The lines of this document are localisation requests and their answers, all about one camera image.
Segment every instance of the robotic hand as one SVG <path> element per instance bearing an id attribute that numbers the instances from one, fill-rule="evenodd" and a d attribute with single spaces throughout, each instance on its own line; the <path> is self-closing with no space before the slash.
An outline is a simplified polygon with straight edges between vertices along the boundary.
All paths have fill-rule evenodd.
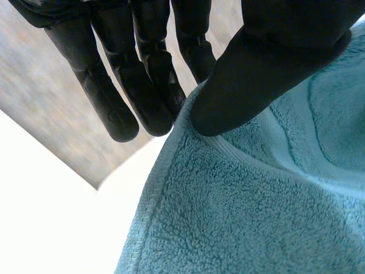
<path id="1" fill-rule="evenodd" d="M 169 0 L 9 1 L 29 23 L 45 29 L 114 140 L 132 140 L 139 125 L 107 74 L 92 27 L 146 131 L 153 136 L 170 131 L 186 97 L 165 44 Z M 180 51 L 201 83 L 216 62 L 205 39 L 211 0 L 172 0 L 172 5 Z"/>
<path id="2" fill-rule="evenodd" d="M 170 130 L 185 95 L 165 46 L 169 0 L 9 1 L 46 29 L 115 140 L 133 139 L 138 124 L 106 74 L 91 25 L 146 130 L 154 136 Z M 172 0 L 172 6 L 180 51 L 198 83 L 208 78 L 191 113 L 205 136 L 248 122 L 335 60 L 365 13 L 365 0 L 242 0 L 244 26 L 215 62 L 205 40 L 211 0 Z"/>

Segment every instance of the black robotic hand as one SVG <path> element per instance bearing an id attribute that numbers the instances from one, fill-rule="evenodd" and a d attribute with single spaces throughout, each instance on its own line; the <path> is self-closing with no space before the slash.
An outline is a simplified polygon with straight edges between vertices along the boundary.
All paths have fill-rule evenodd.
<path id="1" fill-rule="evenodd" d="M 169 0 L 9 1 L 29 23 L 45 29 L 114 140 L 132 140 L 139 125 L 107 74 L 92 27 L 146 131 L 170 131 L 186 97 L 165 44 Z M 205 39 L 211 0 L 172 0 L 172 6 L 180 51 L 200 83 L 216 61 Z"/>

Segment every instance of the gray floor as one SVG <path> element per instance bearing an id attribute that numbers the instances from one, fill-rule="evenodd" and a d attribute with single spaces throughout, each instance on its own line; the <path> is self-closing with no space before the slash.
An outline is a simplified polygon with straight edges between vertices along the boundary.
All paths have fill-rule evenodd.
<path id="1" fill-rule="evenodd" d="M 207 39 L 216 57 L 241 26 L 241 0 L 213 0 Z M 173 15 L 167 45 L 188 95 L 196 84 L 178 50 Z M 95 188 L 150 140 L 140 127 L 135 140 L 114 142 L 44 31 L 30 26 L 6 0 L 0 2 L 0 62 L 0 109 Z"/>

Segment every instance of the blue terry cloth towel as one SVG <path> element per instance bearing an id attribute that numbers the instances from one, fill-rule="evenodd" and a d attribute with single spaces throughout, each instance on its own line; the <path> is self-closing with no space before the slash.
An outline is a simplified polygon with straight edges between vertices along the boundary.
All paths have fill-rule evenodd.
<path id="1" fill-rule="evenodd" d="M 331 66 L 207 138 L 189 97 L 146 182 L 120 273 L 365 273 L 365 24 Z"/>

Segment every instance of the white surface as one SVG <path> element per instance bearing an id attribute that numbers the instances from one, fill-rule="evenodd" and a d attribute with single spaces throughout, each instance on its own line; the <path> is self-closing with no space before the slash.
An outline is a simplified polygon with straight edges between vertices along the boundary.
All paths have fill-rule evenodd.
<path id="1" fill-rule="evenodd" d="M 0 112 L 0 273 L 113 273 L 166 136 L 96 192 Z"/>

